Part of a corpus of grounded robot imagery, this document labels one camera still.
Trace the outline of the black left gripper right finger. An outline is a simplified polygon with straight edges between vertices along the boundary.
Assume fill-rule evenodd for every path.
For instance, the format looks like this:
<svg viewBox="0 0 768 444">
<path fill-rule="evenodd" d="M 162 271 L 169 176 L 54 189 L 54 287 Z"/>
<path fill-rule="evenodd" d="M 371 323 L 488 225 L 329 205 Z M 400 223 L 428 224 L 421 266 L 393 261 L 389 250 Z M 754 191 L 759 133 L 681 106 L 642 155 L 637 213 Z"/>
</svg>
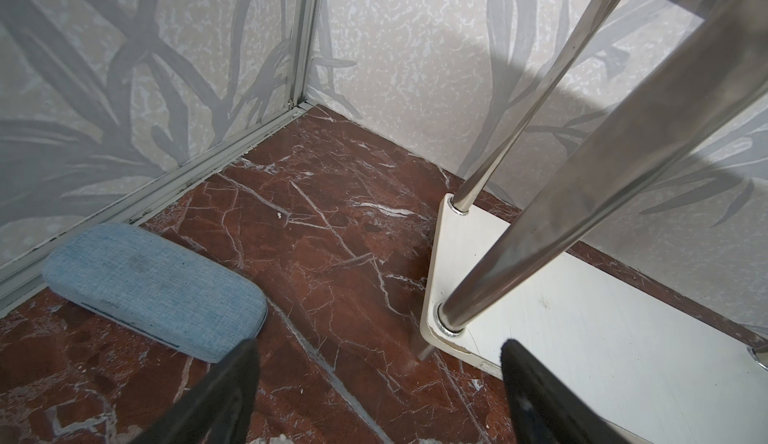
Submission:
<svg viewBox="0 0 768 444">
<path fill-rule="evenodd" d="M 519 341 L 501 348 L 501 370 L 518 443 L 624 443 L 626 440 Z"/>
</svg>

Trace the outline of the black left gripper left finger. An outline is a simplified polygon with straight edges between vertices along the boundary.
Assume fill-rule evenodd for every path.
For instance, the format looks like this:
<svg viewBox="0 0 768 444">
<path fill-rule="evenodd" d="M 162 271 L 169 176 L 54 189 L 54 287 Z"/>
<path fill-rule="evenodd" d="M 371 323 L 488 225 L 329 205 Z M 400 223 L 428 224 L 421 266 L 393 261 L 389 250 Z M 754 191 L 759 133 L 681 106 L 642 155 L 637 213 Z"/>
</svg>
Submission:
<svg viewBox="0 0 768 444">
<path fill-rule="evenodd" d="M 257 341 L 241 341 L 133 441 L 244 443 L 260 378 Z"/>
</svg>

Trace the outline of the white two-tier shelf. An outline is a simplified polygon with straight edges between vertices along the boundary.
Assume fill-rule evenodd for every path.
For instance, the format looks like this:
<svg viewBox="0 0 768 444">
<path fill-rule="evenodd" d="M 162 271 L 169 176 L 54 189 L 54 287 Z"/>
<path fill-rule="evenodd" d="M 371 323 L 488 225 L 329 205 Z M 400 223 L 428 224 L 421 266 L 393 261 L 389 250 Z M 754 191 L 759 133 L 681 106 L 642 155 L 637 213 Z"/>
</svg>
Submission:
<svg viewBox="0 0 768 444">
<path fill-rule="evenodd" d="M 505 140 L 439 208 L 420 332 L 503 381 L 519 341 L 624 443 L 763 443 L 767 350 L 569 248 L 767 90 L 767 0 L 728 0 L 570 155 L 514 222 L 476 205 Z"/>
</svg>

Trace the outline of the blue fabric glasses case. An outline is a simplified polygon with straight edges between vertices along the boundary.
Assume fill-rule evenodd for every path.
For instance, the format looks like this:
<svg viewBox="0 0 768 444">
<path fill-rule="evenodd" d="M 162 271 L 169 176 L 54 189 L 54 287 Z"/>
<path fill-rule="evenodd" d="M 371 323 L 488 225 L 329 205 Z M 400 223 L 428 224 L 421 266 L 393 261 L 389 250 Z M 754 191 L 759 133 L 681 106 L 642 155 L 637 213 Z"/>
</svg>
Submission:
<svg viewBox="0 0 768 444">
<path fill-rule="evenodd" d="M 268 313 L 250 280 L 124 223 L 66 241 L 48 255 L 42 277 L 57 295 L 209 363 L 256 337 Z"/>
</svg>

